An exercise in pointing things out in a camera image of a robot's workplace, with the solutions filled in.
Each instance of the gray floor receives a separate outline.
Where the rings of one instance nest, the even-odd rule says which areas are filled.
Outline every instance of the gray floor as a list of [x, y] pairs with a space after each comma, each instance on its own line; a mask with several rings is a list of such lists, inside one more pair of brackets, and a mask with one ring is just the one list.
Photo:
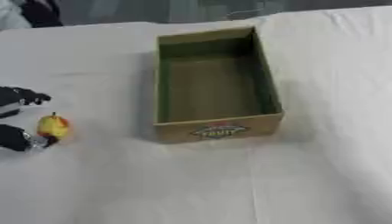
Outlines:
[[279, 11], [385, 5], [391, 0], [58, 0], [66, 25], [234, 20]]

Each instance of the cardboard box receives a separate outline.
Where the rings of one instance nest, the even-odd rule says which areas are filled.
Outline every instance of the cardboard box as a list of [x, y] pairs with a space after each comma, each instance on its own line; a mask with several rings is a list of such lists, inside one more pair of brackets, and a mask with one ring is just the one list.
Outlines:
[[274, 133], [283, 111], [254, 27], [157, 39], [154, 126], [165, 143]]

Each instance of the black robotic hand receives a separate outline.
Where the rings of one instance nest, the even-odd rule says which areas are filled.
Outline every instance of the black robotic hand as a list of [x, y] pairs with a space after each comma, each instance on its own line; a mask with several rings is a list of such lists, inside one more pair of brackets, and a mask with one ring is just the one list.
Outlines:
[[31, 143], [23, 129], [0, 124], [0, 146], [14, 151], [27, 151]]
[[0, 87], [0, 118], [19, 113], [18, 105], [40, 105], [52, 98], [47, 94], [33, 92], [21, 87]]

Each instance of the box label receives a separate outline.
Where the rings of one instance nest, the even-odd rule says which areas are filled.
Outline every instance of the box label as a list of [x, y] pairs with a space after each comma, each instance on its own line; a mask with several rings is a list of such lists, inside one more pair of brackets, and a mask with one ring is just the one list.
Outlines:
[[191, 133], [191, 135], [201, 138], [221, 139], [223, 137], [231, 137], [239, 132], [247, 131], [249, 128], [229, 123], [214, 123], [204, 126]]

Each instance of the white table surface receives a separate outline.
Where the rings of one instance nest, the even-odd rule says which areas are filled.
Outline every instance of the white table surface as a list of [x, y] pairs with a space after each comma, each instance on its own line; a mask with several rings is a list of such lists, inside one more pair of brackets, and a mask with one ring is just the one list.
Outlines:
[[[150, 141], [155, 37], [237, 25], [262, 37], [286, 110], [279, 133]], [[57, 111], [75, 129], [39, 154], [0, 151], [0, 221], [389, 223], [391, 56], [390, 7], [0, 32], [1, 84], [53, 97], [1, 122], [34, 131]]]

